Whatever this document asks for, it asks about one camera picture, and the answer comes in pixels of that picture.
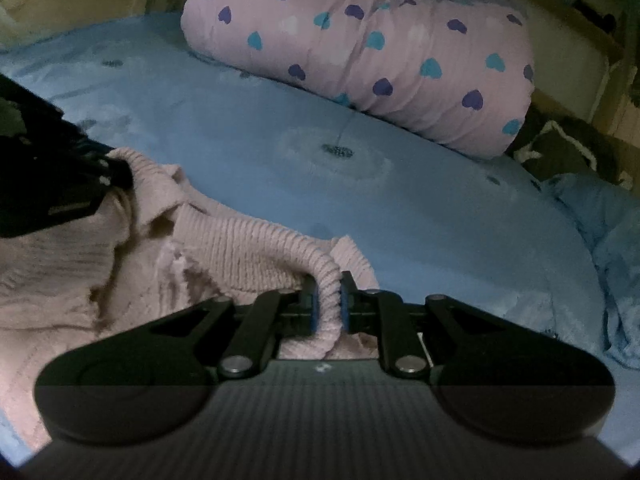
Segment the blue dandelion pillow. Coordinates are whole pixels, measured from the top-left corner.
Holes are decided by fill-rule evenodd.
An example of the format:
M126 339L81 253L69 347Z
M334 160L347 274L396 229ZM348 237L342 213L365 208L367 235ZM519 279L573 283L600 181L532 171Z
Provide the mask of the blue dandelion pillow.
M588 174L560 174L542 184L574 222L597 271L605 310L605 352L639 367L639 199Z

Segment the black white-trimmed garment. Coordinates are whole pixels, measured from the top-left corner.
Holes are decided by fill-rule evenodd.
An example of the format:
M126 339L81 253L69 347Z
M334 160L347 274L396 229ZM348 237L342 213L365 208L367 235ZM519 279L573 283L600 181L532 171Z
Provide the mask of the black white-trimmed garment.
M620 183L620 163L603 134L588 122L544 113L535 104L506 154L538 181L560 174L591 174Z

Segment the wooden bed headboard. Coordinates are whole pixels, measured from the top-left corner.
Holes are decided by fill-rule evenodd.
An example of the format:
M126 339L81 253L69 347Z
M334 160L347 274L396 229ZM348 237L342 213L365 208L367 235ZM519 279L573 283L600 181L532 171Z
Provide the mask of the wooden bed headboard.
M620 0L513 0L527 14L541 99L613 133L634 78L639 17Z

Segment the pink knit cardigan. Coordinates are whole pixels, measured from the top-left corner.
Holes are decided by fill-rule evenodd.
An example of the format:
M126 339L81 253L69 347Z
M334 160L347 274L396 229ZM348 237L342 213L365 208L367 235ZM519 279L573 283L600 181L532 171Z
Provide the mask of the pink knit cardigan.
M49 437L35 381L60 354L192 304L226 296L249 304L268 290L319 286L317 333L287 339L285 359L369 359L373 337L347 333L340 278L375 288L372 266L347 237L322 240L241 214L198 192L176 165L119 148L134 174L91 217L1 244L1 408L32 450Z

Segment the blue dandelion bed sheet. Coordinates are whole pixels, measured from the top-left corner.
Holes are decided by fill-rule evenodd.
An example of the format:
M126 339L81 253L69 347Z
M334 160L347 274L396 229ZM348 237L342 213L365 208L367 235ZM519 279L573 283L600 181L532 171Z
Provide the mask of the blue dandelion bed sheet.
M1 70L89 138L176 165L198 192L307 236L351 238L375 288L445 294L601 358L614 375L601 440L639 457L639 371L604 350L590 252L516 162L476 162L306 91L194 52L175 13L15 48Z

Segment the pink heart-print rolled quilt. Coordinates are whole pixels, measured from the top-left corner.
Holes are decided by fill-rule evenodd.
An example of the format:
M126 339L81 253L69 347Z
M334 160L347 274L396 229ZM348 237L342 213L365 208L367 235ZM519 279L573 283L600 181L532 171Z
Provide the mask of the pink heart-print rolled quilt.
M511 0L186 0L189 46L474 157L501 155L534 90Z

